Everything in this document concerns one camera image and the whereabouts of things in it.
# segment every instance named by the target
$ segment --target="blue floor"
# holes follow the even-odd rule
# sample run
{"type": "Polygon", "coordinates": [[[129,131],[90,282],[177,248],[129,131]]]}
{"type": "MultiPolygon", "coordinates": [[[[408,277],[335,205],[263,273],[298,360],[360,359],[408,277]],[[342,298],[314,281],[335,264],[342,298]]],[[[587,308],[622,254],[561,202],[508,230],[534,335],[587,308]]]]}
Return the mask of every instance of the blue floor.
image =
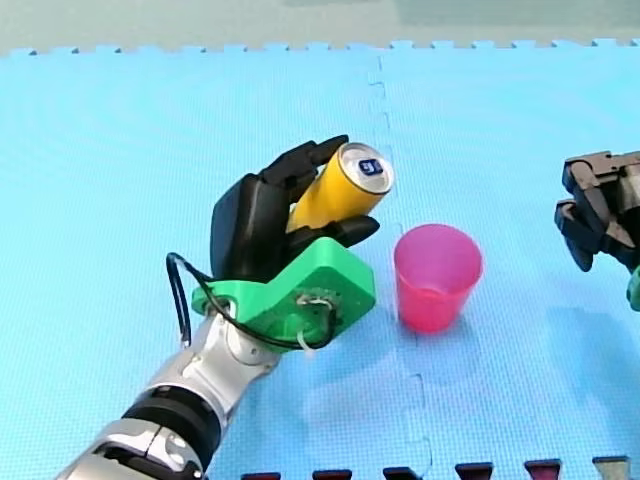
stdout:
{"type": "Polygon", "coordinates": [[[175,351],[164,255],[206,268],[218,196],[342,133],[396,169],[381,230],[355,248],[378,306],[254,386],[212,478],[406,466],[447,480],[491,462],[492,480],[524,480],[524,462],[559,459],[563,479],[595,480],[593,457],[640,465],[626,273],[605,257],[581,273],[553,223],[565,158],[640,150],[640,47],[596,43],[0,59],[0,478],[52,478],[175,351]],[[473,236],[485,274],[453,330],[416,338],[394,315],[391,251],[432,222],[473,236]]]}

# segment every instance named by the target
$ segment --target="black wire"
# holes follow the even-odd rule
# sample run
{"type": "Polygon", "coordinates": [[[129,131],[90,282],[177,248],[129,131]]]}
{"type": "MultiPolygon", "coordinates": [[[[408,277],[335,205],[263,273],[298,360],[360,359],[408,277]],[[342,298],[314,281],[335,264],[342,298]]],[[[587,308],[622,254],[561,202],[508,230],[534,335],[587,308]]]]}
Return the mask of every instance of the black wire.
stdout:
{"type": "MultiPolygon", "coordinates": [[[[221,303],[215,297],[211,287],[207,285],[207,282],[213,282],[215,281],[215,279],[197,270],[182,256],[178,255],[177,253],[171,252],[167,255],[166,258],[167,274],[169,276],[169,283],[171,284],[171,291],[173,292],[173,300],[175,302],[176,312],[178,314],[178,324],[180,326],[181,341],[184,345],[189,345],[191,343],[191,322],[189,320],[189,305],[184,294],[182,281],[180,280],[178,265],[187,270],[193,276],[196,282],[198,282],[198,285],[207,297],[207,301],[209,302],[211,307],[213,307],[213,309],[217,313],[219,313],[222,318],[224,318],[241,332],[255,338],[256,340],[275,347],[286,348],[288,350],[302,350],[303,348],[305,348],[299,342],[278,340],[276,338],[257,332],[247,327],[246,325],[237,322],[231,315],[229,315],[225,307],[221,305],[221,303]]],[[[325,335],[323,336],[322,340],[309,343],[307,344],[307,347],[314,350],[326,347],[335,337],[337,323],[338,319],[336,310],[333,306],[331,306],[326,316],[325,335]]]]}

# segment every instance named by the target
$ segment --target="green 3d-printed mount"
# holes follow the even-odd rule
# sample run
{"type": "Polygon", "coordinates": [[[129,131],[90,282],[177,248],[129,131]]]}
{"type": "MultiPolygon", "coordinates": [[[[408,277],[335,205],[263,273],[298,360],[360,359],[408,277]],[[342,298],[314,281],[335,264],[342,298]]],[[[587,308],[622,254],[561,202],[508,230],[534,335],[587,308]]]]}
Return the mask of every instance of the green 3d-printed mount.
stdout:
{"type": "Polygon", "coordinates": [[[640,266],[631,273],[627,285],[627,300],[632,310],[640,312],[640,266]]]}
{"type": "MultiPolygon", "coordinates": [[[[236,306],[235,320],[270,338],[296,342],[303,332],[306,343],[318,342],[326,334],[326,308],[301,305],[304,296],[331,302],[337,313],[335,335],[339,335],[373,308],[376,302],[372,269],[360,258],[329,237],[313,242],[269,283],[240,280],[211,282],[218,298],[236,306]]],[[[205,314],[207,297],[199,288],[191,306],[205,314]]],[[[277,351],[286,348],[269,345],[277,351]]]]}

